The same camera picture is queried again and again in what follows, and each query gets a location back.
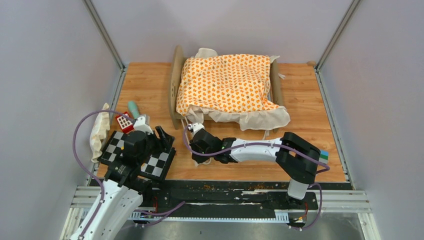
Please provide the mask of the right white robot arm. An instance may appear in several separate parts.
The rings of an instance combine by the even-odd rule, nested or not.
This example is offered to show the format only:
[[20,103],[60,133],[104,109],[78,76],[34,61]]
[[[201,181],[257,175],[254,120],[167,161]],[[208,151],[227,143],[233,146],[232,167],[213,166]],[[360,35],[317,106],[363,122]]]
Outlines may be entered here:
[[306,192],[315,184],[316,176],[330,170],[321,160],[321,150],[293,132],[268,140],[220,139],[206,131],[203,124],[191,123],[184,127],[182,135],[197,164],[209,159],[222,164],[247,161],[278,164],[290,177],[285,201],[292,209],[305,203]]

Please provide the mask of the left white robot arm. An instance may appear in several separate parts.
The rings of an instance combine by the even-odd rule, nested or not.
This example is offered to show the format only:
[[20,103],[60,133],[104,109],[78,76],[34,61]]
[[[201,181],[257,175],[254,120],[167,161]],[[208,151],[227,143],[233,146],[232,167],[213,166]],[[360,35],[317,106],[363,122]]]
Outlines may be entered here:
[[100,193],[72,240],[112,240],[138,206],[153,201],[152,182],[165,180],[176,149],[175,137],[161,126],[152,129],[139,116],[133,131],[114,131],[100,162],[108,166]]

